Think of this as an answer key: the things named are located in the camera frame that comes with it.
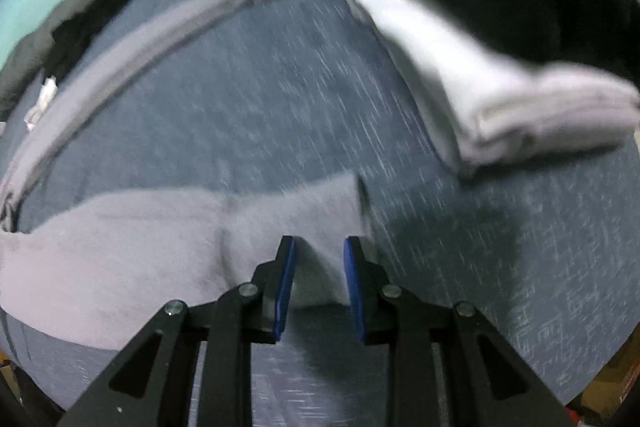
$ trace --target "black metal bracket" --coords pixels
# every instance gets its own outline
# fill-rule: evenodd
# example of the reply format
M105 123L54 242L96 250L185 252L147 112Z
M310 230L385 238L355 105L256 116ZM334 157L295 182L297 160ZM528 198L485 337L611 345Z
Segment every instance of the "black metal bracket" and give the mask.
M387 427L440 427L443 413L452 427L572 425L551 391L472 304L434 306L389 284L357 237L345 241L344 268L360 339L389 345ZM440 346L444 393L433 343ZM446 400L439 401L442 394Z
M282 238L274 261L217 301L170 301L117 354L59 427L187 425L198 350L207 341L198 425L250 427L251 343L274 344L285 326L296 263Z

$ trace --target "folded white cloth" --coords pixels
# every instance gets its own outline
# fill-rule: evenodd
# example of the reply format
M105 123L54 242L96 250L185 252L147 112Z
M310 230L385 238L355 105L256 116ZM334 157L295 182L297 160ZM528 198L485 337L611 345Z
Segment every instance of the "folded white cloth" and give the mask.
M456 171L618 144L640 123L638 90L607 71L493 52L434 0L351 1L380 33Z

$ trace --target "gray cloth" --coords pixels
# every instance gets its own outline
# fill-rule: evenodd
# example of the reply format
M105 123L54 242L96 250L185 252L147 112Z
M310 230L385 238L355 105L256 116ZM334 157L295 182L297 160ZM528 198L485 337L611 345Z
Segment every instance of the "gray cloth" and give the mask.
M153 61L239 7L260 0L187 0L140 25L96 58L57 98L12 158L0 184L0 225L13 230L15 209L50 159L94 112Z
M640 124L640 93L612 73L499 54L436 0L347 1L380 33L438 155L456 172L617 146Z
M178 1L132 0L72 76ZM39 87L8 122L0 169L26 134L22 118ZM255 194L345 169L366 182L394 281L432 303L475 302L560 399L579 393L638 323L633 141L463 184L434 154L404 80L344 0L245 8L146 70L50 164L24 199L18 230L113 190ZM255 425L383 425L385 349L358 345L346 309L289 318L281 343L253 352ZM12 356L64 407L112 353L6 322Z
M348 304L342 244L368 237L352 174L285 194L197 188L96 196L30 234L0 232L0 304L30 327L122 349L167 301L217 299L300 236L292 307Z

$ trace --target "blue-gray fabric surface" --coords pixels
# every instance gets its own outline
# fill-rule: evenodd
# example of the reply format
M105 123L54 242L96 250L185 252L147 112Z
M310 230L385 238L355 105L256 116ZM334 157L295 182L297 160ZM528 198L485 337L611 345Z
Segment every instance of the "blue-gray fabric surface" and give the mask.
M71 76L177 1L132 0ZM37 91L8 122L0 174ZM563 401L638 323L633 141L463 184L436 158L402 78L344 0L247 8L146 70L60 153L18 229L109 190L264 192L345 169L367 184L391 277L433 303L474 302ZM12 343L0 335L0 347L63 407L113 356L5 323ZM383 424L384 350L358 346L343 309L295 314L283 341L253 359L255 425Z

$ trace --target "gray garment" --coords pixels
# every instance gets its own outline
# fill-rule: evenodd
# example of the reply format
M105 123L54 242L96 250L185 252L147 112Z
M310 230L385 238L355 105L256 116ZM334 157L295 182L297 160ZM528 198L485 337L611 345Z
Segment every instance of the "gray garment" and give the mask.
M285 194L199 188L96 196L30 234L0 232L0 303L58 339L122 349L161 306L213 301L299 236L292 308L348 304L342 244L369 237L352 174Z
M0 225L13 230L16 208L47 163L114 93L198 31L254 1L187 0L119 40L96 58L43 115L12 158L0 184Z
M72 76L178 1L132 0ZM0 139L2 168L38 90ZM248 7L146 70L60 152L24 199L18 230L113 190L260 193L345 169L366 182L391 277L433 303L475 302L562 400L638 323L633 141L463 184L434 155L406 84L344 0ZM357 345L345 309L290 319L280 344L254 349L255 424L382 425L384 349ZM108 359L7 324L14 357L65 407L81 389L69 379L88 383L92 361Z

